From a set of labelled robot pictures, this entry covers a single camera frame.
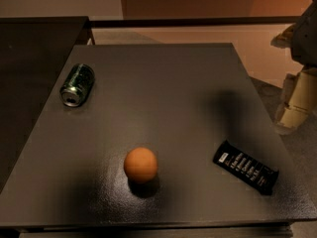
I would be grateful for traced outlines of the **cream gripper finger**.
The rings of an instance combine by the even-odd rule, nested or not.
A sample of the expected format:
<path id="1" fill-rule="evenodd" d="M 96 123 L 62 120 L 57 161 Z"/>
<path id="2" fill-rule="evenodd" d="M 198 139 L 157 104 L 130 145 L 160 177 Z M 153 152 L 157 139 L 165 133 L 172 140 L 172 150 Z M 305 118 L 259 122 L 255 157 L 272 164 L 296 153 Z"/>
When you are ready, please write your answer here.
<path id="1" fill-rule="evenodd" d="M 317 107 L 317 68 L 305 66 L 284 80 L 274 117 L 275 131 L 288 135 L 300 127 Z"/>
<path id="2" fill-rule="evenodd" d="M 290 48 L 292 37 L 294 34 L 294 27 L 295 25 L 290 25 L 289 27 L 287 27 L 283 32 L 275 36 L 271 40 L 270 44 L 280 49 Z"/>

